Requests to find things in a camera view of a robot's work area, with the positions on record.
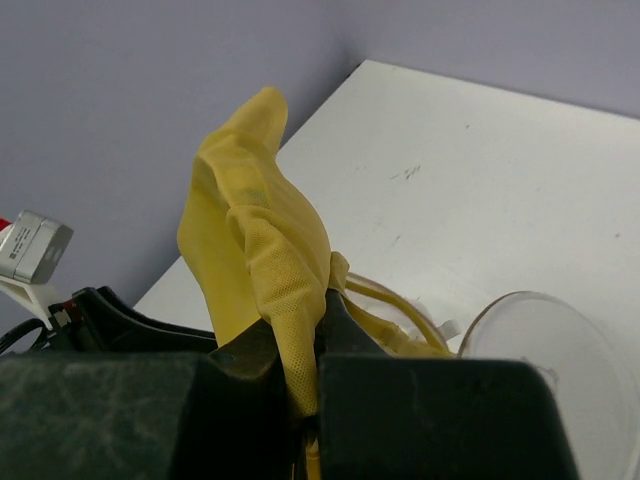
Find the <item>black cable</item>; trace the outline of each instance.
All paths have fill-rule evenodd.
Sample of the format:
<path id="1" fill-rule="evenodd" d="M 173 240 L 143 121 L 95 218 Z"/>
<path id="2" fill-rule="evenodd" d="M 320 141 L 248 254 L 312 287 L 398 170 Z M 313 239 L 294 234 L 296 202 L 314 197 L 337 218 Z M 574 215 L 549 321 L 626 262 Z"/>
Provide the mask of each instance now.
<path id="1" fill-rule="evenodd" d="M 2 337 L 0 337 L 0 354 L 4 353 L 18 340 L 33 332 L 34 330 L 37 330 L 38 328 L 42 329 L 42 331 L 38 335 L 38 338 L 36 338 L 35 342 L 33 342 L 33 345 L 31 345 L 29 350 L 41 350 L 49 340 L 49 331 L 47 330 L 47 326 L 42 320 L 40 320 L 39 318 L 31 318 L 26 322 L 22 322 L 17 327 L 12 328 Z"/>

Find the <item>round plastic lid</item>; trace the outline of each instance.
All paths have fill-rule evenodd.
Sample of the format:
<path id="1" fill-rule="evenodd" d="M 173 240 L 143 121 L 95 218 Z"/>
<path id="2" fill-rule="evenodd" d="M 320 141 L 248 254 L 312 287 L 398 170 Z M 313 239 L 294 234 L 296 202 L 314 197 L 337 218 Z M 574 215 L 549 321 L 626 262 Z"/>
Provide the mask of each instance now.
<path id="1" fill-rule="evenodd" d="M 476 319 L 460 352 L 532 364 L 555 396 L 581 478 L 636 478 L 635 381 L 607 338 L 571 306 L 538 293 L 502 297 Z"/>

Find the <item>white surface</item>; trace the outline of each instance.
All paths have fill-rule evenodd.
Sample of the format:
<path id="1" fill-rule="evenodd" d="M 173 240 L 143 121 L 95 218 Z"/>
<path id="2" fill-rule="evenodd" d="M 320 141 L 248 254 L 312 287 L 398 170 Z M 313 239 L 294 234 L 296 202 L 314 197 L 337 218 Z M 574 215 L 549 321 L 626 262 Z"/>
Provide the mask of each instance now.
<path id="1" fill-rule="evenodd" d="M 583 480 L 634 480 L 640 402 L 627 365 L 576 310 L 516 293 L 474 325 L 464 356 L 524 360 L 553 392 Z"/>
<path id="2" fill-rule="evenodd" d="M 365 62 L 278 163 L 352 269 L 438 323 L 534 290 L 640 340 L 637 120 Z M 202 327 L 203 302 L 178 260 L 137 308 Z"/>

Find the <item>transparent lid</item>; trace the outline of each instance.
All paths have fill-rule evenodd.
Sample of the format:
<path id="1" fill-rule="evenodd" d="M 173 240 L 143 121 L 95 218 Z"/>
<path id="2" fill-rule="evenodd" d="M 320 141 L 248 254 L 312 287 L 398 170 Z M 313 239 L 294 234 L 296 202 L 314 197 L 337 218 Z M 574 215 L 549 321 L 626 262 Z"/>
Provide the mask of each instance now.
<path id="1" fill-rule="evenodd" d="M 581 478 L 636 478 L 635 381 L 609 340 L 571 306 L 531 292 L 502 297 L 476 319 L 460 352 L 532 364 L 556 398 Z"/>

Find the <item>gray wall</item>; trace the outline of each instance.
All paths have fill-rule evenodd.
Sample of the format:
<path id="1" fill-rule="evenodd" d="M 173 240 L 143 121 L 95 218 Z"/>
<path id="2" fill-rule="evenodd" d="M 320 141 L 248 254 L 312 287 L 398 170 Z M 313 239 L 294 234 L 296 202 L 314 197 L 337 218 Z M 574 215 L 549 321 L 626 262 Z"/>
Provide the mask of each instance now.
<path id="1" fill-rule="evenodd" d="M 0 64 L 0 215 L 73 226 L 54 284 L 127 301 L 178 256 L 202 138 L 267 84 L 290 135 L 348 73 L 316 0 L 7 0 Z M 27 317 L 0 312 L 0 333 Z"/>
<path id="2" fill-rule="evenodd" d="M 325 0 L 365 58 L 640 117 L 637 0 Z"/>

